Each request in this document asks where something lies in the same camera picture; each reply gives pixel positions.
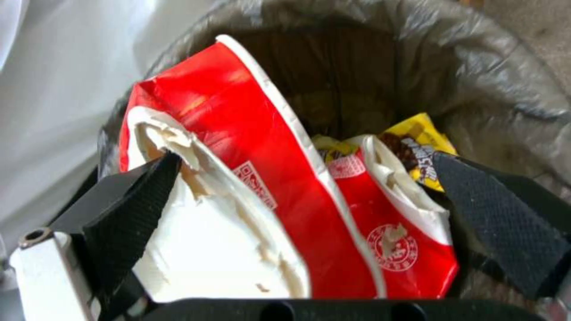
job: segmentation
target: black textured gripper pad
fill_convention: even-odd
[[[104,298],[113,295],[143,255],[179,169],[180,158],[165,154],[122,198],[83,227]]]
[[[460,219],[474,229],[510,281],[529,298],[553,296],[569,268],[571,246],[541,214],[551,209],[548,202],[544,208],[530,207],[502,179],[513,175],[444,153],[435,153],[433,162]],[[536,194],[545,192],[535,183],[526,185],[541,189]]]

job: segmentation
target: qr code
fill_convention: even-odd
[[[270,194],[268,187],[266,187],[266,184],[262,181],[260,174],[258,174],[256,168],[254,168],[252,162],[248,160],[246,163],[235,168],[233,172],[242,182],[244,182],[244,184],[258,195],[270,210],[274,210],[278,207],[276,200],[272,194]]]
[[[349,155],[332,160],[327,164],[327,169],[333,178],[349,178],[365,172],[365,165],[355,155]]]

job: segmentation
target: screw hole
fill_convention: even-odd
[[[391,308],[393,321],[426,321],[426,319],[423,309],[414,303],[398,303]]]
[[[32,241],[32,240],[35,240],[35,239],[41,237],[43,235],[43,233],[44,233],[43,230],[35,230],[33,232],[26,234],[26,236],[24,238],[26,240]]]
[[[293,309],[283,302],[273,302],[262,309],[260,321],[293,321]]]

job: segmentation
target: trash can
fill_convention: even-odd
[[[147,78],[219,34],[255,57],[309,135],[381,133],[426,112],[463,157],[571,202],[570,101],[544,62],[479,12],[445,0],[237,0],[190,26]],[[129,93],[100,132],[100,177],[118,170]],[[474,266],[452,295],[533,306]]]

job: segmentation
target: beige floor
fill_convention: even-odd
[[[527,42],[571,93],[571,0],[485,0],[484,11]]]

